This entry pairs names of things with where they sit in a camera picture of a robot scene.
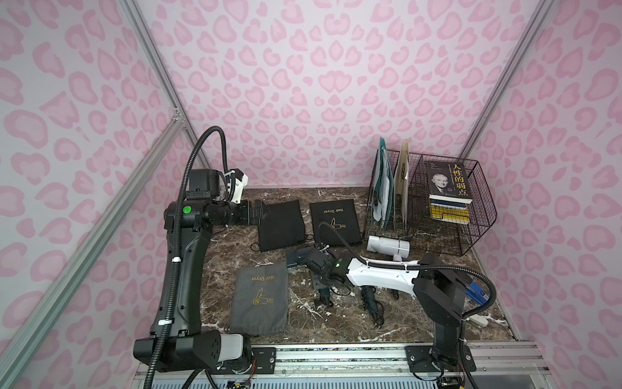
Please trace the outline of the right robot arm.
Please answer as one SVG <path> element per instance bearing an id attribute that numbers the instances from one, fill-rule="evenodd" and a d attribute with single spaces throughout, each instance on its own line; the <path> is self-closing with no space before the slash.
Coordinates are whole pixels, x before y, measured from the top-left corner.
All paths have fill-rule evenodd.
<path id="1" fill-rule="evenodd" d="M 288 267 L 307 267 L 328 289 L 384 288 L 407 293 L 416 298 L 424 313 L 434 323 L 432 346 L 422 357 L 411 355 L 409 367 L 413 374 L 446 372 L 462 368 L 466 376 L 476 368 L 467 360 L 466 321 L 486 311 L 497 300 L 497 289 L 489 278 L 468 267 L 444 264 L 433 254 L 420 261 L 385 261 L 367 259 L 345 245 L 351 257 L 338 257 L 327 245 L 316 243 L 286 255 Z M 468 286 L 476 278 L 487 285 L 489 298 L 485 303 L 465 311 Z"/>

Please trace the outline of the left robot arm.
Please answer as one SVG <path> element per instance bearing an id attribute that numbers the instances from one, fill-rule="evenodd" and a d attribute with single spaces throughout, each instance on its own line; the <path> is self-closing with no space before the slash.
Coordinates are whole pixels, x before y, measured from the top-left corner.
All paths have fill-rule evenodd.
<path id="1" fill-rule="evenodd" d="M 227 165 L 225 132 L 211 126 L 195 143 L 184 169 L 178 197 L 165 209 L 167 259 L 158 310 L 147 337 L 134 343 L 134 357 L 147 365 L 144 387 L 158 372 L 190 371 L 185 387 L 202 372 L 228 366 L 240 374 L 254 373 L 252 346 L 243 335 L 202 330 L 200 290 L 202 269 L 214 228 L 260 225 L 269 213 L 264 202 L 239 199 L 244 173 L 194 168 L 208 137 L 220 137 L 222 163 Z"/>

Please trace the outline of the grey hair dryer pouch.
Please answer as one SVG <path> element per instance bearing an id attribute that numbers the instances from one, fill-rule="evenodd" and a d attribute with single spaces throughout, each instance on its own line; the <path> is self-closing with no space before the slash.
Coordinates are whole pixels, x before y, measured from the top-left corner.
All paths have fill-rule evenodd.
<path id="1" fill-rule="evenodd" d="M 283 332 L 288 306 L 286 264 L 244 267 L 236 274 L 229 329 L 249 336 Z"/>

